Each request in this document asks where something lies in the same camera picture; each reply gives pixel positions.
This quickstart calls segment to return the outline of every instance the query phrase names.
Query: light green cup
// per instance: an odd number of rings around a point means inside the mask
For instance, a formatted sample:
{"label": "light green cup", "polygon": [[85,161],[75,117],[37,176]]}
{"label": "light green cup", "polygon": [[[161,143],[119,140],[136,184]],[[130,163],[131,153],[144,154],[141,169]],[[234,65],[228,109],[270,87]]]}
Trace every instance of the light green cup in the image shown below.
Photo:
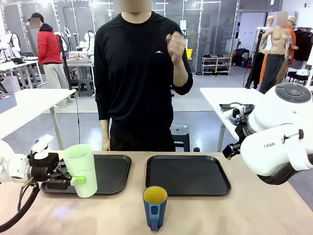
{"label": "light green cup", "polygon": [[63,159],[72,178],[79,179],[74,185],[78,196],[90,197],[94,195],[98,186],[91,146],[88,144],[71,146],[64,151]]}

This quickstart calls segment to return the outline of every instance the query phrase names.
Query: hand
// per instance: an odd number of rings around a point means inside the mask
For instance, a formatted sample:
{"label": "hand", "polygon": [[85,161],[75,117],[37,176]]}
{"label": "hand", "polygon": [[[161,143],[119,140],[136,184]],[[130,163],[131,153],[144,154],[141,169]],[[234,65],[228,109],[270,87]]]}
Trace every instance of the hand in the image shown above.
{"label": "hand", "polygon": [[102,151],[110,151],[110,138],[102,139]]}
{"label": "hand", "polygon": [[269,50],[264,50],[264,49],[263,49],[263,50],[261,50],[261,52],[262,52],[263,54],[265,54],[265,55],[266,55],[266,54],[269,54]]}
{"label": "hand", "polygon": [[166,36],[167,51],[172,58],[174,65],[178,65],[182,61],[182,55],[184,54],[186,43],[185,38],[178,32],[174,32],[172,35]]}

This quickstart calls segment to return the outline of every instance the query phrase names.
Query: orange clothing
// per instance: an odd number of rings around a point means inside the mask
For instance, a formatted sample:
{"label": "orange clothing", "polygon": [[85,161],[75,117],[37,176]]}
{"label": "orange clothing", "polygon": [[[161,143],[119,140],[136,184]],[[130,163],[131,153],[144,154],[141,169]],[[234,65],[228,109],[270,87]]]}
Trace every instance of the orange clothing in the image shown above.
{"label": "orange clothing", "polygon": [[268,60],[268,54],[265,54],[263,64],[262,64],[262,70],[261,70],[261,74],[260,74],[260,84],[262,84],[262,81],[263,81],[267,60]]}
{"label": "orange clothing", "polygon": [[[296,36],[295,36],[294,30],[292,29],[292,27],[289,24],[286,26],[286,28],[289,29],[289,34],[290,34],[291,39],[292,39],[292,44],[295,46]],[[291,55],[291,59],[289,61],[289,64],[291,65],[292,60],[293,60],[293,55],[294,55],[294,49],[290,48],[289,55]]]}

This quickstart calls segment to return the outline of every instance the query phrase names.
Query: black pants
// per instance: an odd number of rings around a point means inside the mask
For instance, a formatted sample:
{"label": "black pants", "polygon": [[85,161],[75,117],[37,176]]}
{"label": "black pants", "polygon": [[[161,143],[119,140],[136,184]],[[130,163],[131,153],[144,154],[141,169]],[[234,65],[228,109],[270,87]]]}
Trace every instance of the black pants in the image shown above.
{"label": "black pants", "polygon": [[253,88],[257,89],[258,84],[260,83],[260,76],[261,76],[264,56],[265,55],[263,53],[259,52],[257,56],[255,57],[255,61],[253,61],[254,67],[251,69],[251,73],[249,74],[249,78],[246,83],[246,88],[250,88],[250,85],[253,82]]}
{"label": "black pants", "polygon": [[170,129],[157,133],[138,133],[112,122],[111,151],[175,152]]}
{"label": "black pants", "polygon": [[265,94],[269,91],[276,83],[276,77],[282,64],[284,62],[284,55],[274,55],[269,54],[268,60],[266,62],[266,68],[264,73],[264,78],[262,81],[262,85],[260,87],[260,92]]}

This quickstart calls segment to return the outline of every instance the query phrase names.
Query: mug handle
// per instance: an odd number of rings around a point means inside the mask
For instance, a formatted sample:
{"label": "mug handle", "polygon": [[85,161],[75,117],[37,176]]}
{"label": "mug handle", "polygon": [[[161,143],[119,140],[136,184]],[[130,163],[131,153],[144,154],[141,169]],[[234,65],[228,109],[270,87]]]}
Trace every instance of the mug handle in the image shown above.
{"label": "mug handle", "polygon": [[[152,207],[157,207],[157,214],[151,213]],[[158,224],[158,221],[160,219],[160,209],[161,209],[160,205],[149,205],[149,217],[150,217],[150,221],[151,221],[151,231],[158,231],[159,230],[157,224]]]}

